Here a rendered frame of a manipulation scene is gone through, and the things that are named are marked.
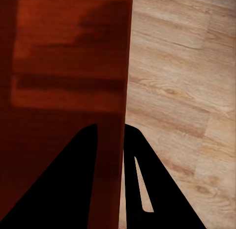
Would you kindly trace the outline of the storage box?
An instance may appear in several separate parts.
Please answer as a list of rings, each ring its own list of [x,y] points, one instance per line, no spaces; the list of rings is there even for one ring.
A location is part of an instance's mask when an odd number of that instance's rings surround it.
[[[0,0],[0,222],[97,124],[87,229],[118,229],[133,0]]]

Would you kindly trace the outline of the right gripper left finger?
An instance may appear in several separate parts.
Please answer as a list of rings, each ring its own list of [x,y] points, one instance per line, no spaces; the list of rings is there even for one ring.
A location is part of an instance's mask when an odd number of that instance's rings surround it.
[[[0,229],[87,229],[97,124],[81,129],[0,222]]]

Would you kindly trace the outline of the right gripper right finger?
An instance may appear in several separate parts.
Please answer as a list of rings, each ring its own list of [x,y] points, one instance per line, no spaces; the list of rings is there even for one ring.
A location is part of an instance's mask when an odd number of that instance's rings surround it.
[[[123,153],[127,229],[206,229],[142,132],[128,124]],[[135,157],[154,212],[143,210]]]

